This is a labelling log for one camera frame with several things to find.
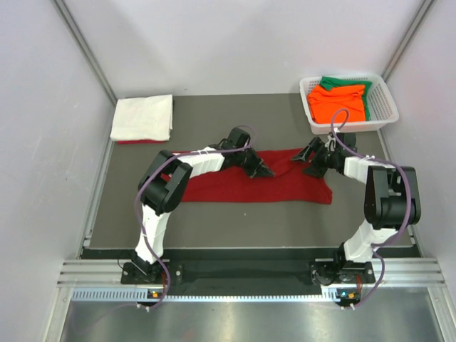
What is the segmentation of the dark red t shirt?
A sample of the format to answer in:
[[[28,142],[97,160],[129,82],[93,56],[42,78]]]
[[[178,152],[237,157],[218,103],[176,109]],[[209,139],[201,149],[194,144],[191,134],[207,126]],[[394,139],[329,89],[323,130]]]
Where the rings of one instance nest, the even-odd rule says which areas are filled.
[[[301,166],[291,161],[296,150],[261,151],[259,153],[266,165],[275,173],[273,177],[246,176],[242,168],[230,167],[216,171],[222,164],[222,154],[209,147],[196,155],[188,155],[193,161],[201,157],[209,163],[209,171],[191,178],[182,189],[175,191],[166,188],[170,176],[156,177],[147,189],[154,197],[163,200],[170,195],[170,202],[231,202],[231,203],[266,203],[305,201],[317,204],[332,203],[332,191],[323,179],[317,179],[301,172]]]

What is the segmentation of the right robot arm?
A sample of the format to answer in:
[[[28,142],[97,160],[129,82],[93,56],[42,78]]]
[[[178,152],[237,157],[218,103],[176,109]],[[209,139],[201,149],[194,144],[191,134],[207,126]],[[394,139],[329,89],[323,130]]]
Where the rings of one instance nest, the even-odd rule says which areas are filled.
[[[357,281],[373,283],[371,262],[378,249],[420,220],[415,169],[359,155],[353,133],[331,134],[327,142],[314,138],[292,161],[306,163],[305,175],[321,179],[333,169],[365,186],[363,222],[336,250],[332,261],[310,264],[313,281],[321,286]]]

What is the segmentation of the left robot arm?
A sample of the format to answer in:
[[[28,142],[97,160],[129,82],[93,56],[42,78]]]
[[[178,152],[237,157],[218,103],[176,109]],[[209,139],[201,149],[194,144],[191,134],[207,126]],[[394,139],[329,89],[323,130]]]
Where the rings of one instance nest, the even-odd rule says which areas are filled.
[[[171,213],[181,203],[192,178],[238,167],[247,177],[272,177],[274,172],[252,147],[251,135],[240,127],[217,144],[191,152],[162,150],[138,185],[135,213],[140,238],[131,262],[123,267],[126,283],[151,284],[169,271],[161,257]]]

